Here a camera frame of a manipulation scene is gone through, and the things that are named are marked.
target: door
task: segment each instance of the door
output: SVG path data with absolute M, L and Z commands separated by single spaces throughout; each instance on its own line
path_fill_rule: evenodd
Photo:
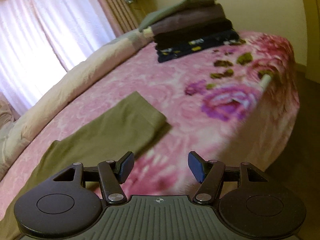
M 320 0 L 303 0 L 308 29 L 306 78 L 320 83 Z

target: black garment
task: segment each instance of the black garment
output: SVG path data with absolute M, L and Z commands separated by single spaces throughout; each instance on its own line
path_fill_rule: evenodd
M 222 33 L 212 34 L 195 41 L 190 41 L 188 43 L 182 43 L 173 48 L 157 50 L 157 54 L 159 55 L 158 62 L 162 63 L 204 49 L 218 47 L 224 45 L 225 41 L 238 41 L 239 38 L 239 34 L 235 30 L 228 30 Z
M 158 49 L 175 47 L 181 43 L 198 40 L 214 33 L 220 33 L 232 29 L 232 22 L 221 18 L 196 24 L 180 30 L 160 33 L 154 37 Z

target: green garment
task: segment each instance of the green garment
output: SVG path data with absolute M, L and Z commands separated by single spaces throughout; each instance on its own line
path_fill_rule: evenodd
M 139 153 L 161 134 L 165 121 L 163 114 L 134 92 L 74 134 L 54 141 L 0 221 L 0 239 L 20 237 L 13 207 L 25 192 L 72 163 L 81 162 L 84 167 L 90 167 L 105 160 L 117 161 L 127 151 Z
M 150 25 L 176 13 L 186 9 L 194 9 L 204 6 L 211 6 L 215 4 L 216 0 L 182 0 L 173 6 L 163 8 L 161 10 L 149 13 L 139 25 L 139 31 L 142 32 Z

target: silver screw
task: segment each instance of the silver screw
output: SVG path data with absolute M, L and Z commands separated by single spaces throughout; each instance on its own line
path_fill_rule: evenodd
M 119 193 L 114 193 L 114 194 L 109 195 L 108 199 L 110 199 L 111 201 L 120 201 L 120 200 L 124 199 L 124 196 Z
M 204 202 L 204 201 L 209 201 L 211 199 L 211 196 L 206 193 L 201 193 L 196 196 L 196 199 L 201 202 Z

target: pile of clothes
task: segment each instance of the pile of clothes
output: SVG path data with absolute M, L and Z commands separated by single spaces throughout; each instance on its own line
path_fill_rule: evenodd
M 239 41 L 232 22 L 216 0 L 183 0 L 152 14 L 139 29 L 146 37 L 154 38 L 160 63 Z

